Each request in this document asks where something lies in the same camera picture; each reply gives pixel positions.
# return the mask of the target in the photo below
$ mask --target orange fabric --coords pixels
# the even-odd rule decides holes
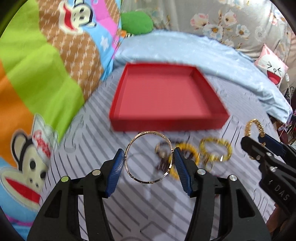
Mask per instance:
[[[19,98],[9,82],[0,61],[0,156],[13,167],[17,167],[11,153],[12,136],[22,129],[31,134],[34,116]]]

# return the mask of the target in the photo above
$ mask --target white star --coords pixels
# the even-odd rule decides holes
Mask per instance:
[[[104,36],[102,36],[101,46],[103,47],[104,51],[109,47],[108,38],[104,38]]]

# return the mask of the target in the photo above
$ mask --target colorful blanket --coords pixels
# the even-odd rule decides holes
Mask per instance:
[[[52,151],[111,73],[120,0],[28,0],[0,37],[0,207],[26,240]]]

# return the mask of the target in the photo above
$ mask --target green cushion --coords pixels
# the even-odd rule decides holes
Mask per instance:
[[[152,19],[142,11],[122,13],[121,24],[123,30],[134,35],[147,34],[153,30]]]

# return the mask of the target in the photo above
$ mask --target gold bangle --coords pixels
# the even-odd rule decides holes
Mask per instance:
[[[265,137],[265,132],[264,132],[264,129],[263,129],[263,126],[261,125],[260,121],[258,121],[257,119],[252,119],[250,120],[247,124],[246,124],[246,127],[244,129],[244,135],[246,137],[251,137],[251,126],[252,124],[255,124],[257,126],[257,129],[259,131],[259,135],[260,137]]]
[[[159,136],[159,137],[164,138],[165,141],[167,142],[167,144],[170,146],[170,151],[171,151],[171,155],[170,155],[170,165],[169,165],[167,171],[163,174],[162,177],[160,177],[159,179],[154,180],[154,181],[141,181],[141,180],[135,178],[135,177],[130,173],[130,171],[129,171],[129,169],[128,169],[127,155],[128,155],[129,148],[131,147],[131,144],[132,144],[136,139],[138,139],[140,136],[143,136],[143,135],[146,135],[146,134],[154,134],[154,135],[157,135],[157,136]],[[145,132],[142,132],[142,133],[136,135],[136,136],[130,141],[130,143],[128,144],[128,146],[127,146],[127,148],[126,148],[126,151],[125,151],[125,153],[124,153],[124,166],[125,166],[125,168],[126,168],[127,173],[129,174],[129,176],[130,176],[132,179],[134,179],[135,181],[140,182],[140,183],[143,183],[143,184],[153,184],[153,183],[156,183],[156,182],[159,182],[160,180],[162,180],[162,179],[163,179],[163,178],[164,178],[164,177],[170,172],[170,169],[171,169],[171,167],[172,167],[173,152],[174,152],[173,145],[172,145],[172,143],[170,142],[170,140],[169,140],[165,135],[163,135],[163,134],[161,134],[161,133],[159,133],[159,132],[157,132],[157,131],[145,131]]]
[[[226,156],[225,155],[218,156],[218,155],[209,153],[208,150],[205,148],[205,143],[206,142],[214,142],[216,144],[225,146],[227,148],[227,155]],[[210,162],[212,164],[212,167],[213,167],[213,162],[215,162],[215,161],[228,161],[230,159],[231,155],[232,155],[231,144],[226,140],[215,138],[215,137],[203,138],[200,141],[199,150],[200,150],[200,153],[204,157],[204,164],[207,165],[208,162]]]
[[[193,158],[195,159],[195,164],[198,165],[199,161],[200,161],[200,154],[197,151],[197,148],[189,143],[180,143],[177,144],[176,147],[179,147],[181,150],[184,151],[189,151],[193,154]],[[179,179],[179,175],[178,172],[176,170],[176,167],[171,168],[170,170],[170,175],[172,175],[173,178],[175,179]]]

